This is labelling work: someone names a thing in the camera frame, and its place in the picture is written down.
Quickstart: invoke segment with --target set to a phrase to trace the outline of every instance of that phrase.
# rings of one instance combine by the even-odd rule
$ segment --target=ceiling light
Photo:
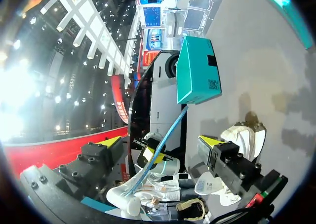
[[[4,52],[0,52],[0,61],[5,61],[8,56]]]
[[[18,49],[21,46],[21,41],[20,40],[16,40],[16,42],[13,44],[14,49]]]
[[[34,23],[36,23],[36,17],[33,17],[31,20],[30,20],[30,24],[33,25]]]
[[[61,102],[60,96],[55,97],[55,102],[56,102],[56,103],[60,103],[60,102]]]
[[[50,86],[47,86],[46,89],[45,89],[45,91],[46,91],[47,93],[51,93],[51,88],[50,88]]]

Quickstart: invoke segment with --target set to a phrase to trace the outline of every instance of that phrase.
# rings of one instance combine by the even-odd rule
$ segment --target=metal screw
[[[260,168],[261,168],[261,164],[260,164],[260,163],[257,163],[257,164],[255,165],[255,168],[256,168],[256,169],[260,169]]]
[[[39,185],[35,182],[35,181],[32,181],[31,182],[31,187],[32,188],[37,188]]]
[[[39,181],[41,181],[42,183],[43,183],[44,181],[46,181],[46,176],[40,176],[40,177],[39,177]]]
[[[225,157],[225,163],[227,164],[227,163],[229,163],[230,161],[231,161],[231,157],[230,156],[227,156],[227,157]]]
[[[246,177],[246,173],[242,171],[242,172],[239,174],[239,178],[243,180],[243,179],[245,179],[245,177]]]

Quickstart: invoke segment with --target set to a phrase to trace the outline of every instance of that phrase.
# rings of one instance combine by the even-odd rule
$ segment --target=white cloth
[[[141,200],[141,204],[149,208],[155,207],[152,199],[155,197],[159,201],[170,202],[180,201],[179,182],[177,180],[164,181],[159,183],[145,183],[134,195]]]
[[[234,195],[223,181],[222,185],[224,186],[224,188],[213,193],[219,195],[219,201],[222,206],[230,206],[241,200],[241,197],[239,195]]]

